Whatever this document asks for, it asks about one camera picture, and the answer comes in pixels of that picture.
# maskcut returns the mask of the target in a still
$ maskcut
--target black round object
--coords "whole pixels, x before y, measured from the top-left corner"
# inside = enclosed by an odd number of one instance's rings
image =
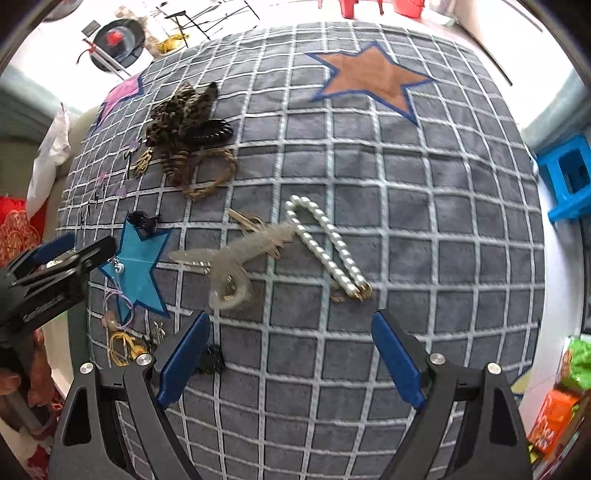
[[[47,15],[44,22],[55,22],[70,15],[76,8],[80,6],[83,0],[61,0],[60,4],[55,7],[49,15]]]
[[[120,18],[101,28],[93,41],[127,68],[142,54],[145,40],[144,29],[138,21]],[[90,59],[103,72],[109,71],[96,58],[91,56]]]
[[[189,145],[214,145],[228,140],[234,130],[225,120],[213,119],[203,122],[197,127],[187,128],[185,142]]]

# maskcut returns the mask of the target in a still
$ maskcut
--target plastic keychain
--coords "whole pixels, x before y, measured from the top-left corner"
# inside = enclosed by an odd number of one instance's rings
[[[285,242],[291,242],[295,231],[293,225],[270,225],[220,250],[178,250],[170,252],[169,257],[210,275],[209,306],[220,310],[231,309],[251,296],[251,281],[242,264]]]

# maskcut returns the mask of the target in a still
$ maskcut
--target pearl necklace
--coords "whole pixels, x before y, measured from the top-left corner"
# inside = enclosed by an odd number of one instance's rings
[[[310,233],[306,230],[306,227],[301,224],[296,215],[296,208],[303,207],[308,210],[320,224],[322,230],[324,230],[332,244],[337,249],[340,259],[343,261],[345,268],[348,270],[349,275],[353,278],[349,278],[335,262],[332,261],[329,254],[326,253],[316,240],[312,238]],[[286,215],[288,223],[292,223],[296,226],[296,233],[301,238],[304,245],[320,260],[320,262],[326,267],[334,279],[344,289],[349,297],[352,299],[366,300],[371,296],[372,289],[365,277],[361,274],[361,270],[355,265],[354,260],[351,258],[351,253],[347,250],[347,244],[343,242],[342,237],[336,232],[335,226],[330,223],[326,214],[318,207],[318,205],[312,202],[307,197],[298,197],[292,195],[290,199],[285,203]]]

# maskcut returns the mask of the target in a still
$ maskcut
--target green snack bag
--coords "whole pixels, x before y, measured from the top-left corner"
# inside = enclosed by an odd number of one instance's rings
[[[560,365],[560,383],[570,390],[591,389],[591,343],[573,338]]]

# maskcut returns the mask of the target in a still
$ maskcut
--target pink star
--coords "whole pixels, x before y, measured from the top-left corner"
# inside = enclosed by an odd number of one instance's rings
[[[139,77],[140,75],[141,74],[138,73],[137,75],[129,77],[126,81],[120,83],[109,92],[107,98],[105,98],[105,101],[103,102],[103,108],[99,113],[95,129],[98,128],[98,126],[109,115],[115,105],[117,105],[117,103],[119,103],[121,100],[144,94],[141,78]]]

